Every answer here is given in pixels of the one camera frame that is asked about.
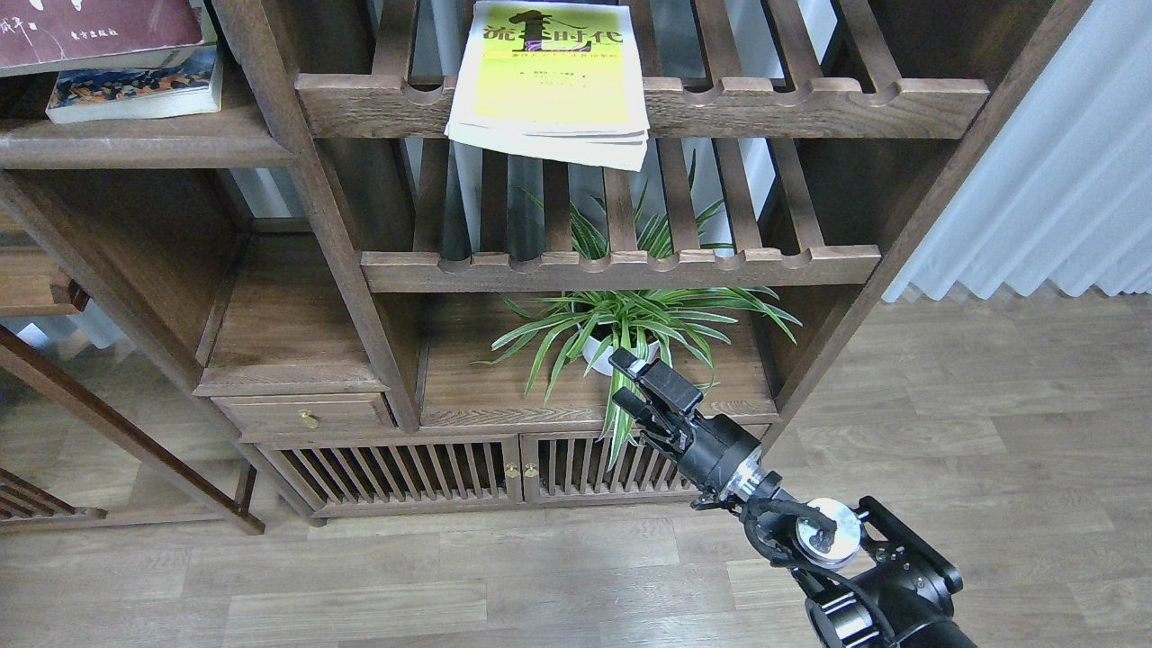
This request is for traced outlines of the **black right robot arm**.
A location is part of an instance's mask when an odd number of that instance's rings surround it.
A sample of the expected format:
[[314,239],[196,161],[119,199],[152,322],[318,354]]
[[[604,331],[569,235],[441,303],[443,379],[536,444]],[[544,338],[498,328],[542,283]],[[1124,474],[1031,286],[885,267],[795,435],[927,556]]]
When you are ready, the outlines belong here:
[[876,498],[794,498],[761,467],[760,440],[728,416],[700,414],[700,390],[670,366],[626,349],[611,366],[629,380],[613,402],[699,488],[692,508],[732,512],[757,553],[789,571],[823,647],[972,645],[953,619],[958,570]]

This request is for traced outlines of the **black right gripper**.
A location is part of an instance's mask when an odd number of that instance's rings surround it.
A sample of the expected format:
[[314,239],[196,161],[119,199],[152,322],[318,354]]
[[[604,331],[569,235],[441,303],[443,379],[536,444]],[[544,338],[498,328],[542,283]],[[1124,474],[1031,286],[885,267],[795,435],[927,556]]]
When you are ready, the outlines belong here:
[[766,477],[760,440],[726,415],[703,416],[703,393],[682,374],[654,357],[649,364],[624,348],[611,366],[631,386],[617,389],[612,402],[641,428],[642,438],[675,464],[713,500],[748,500]]

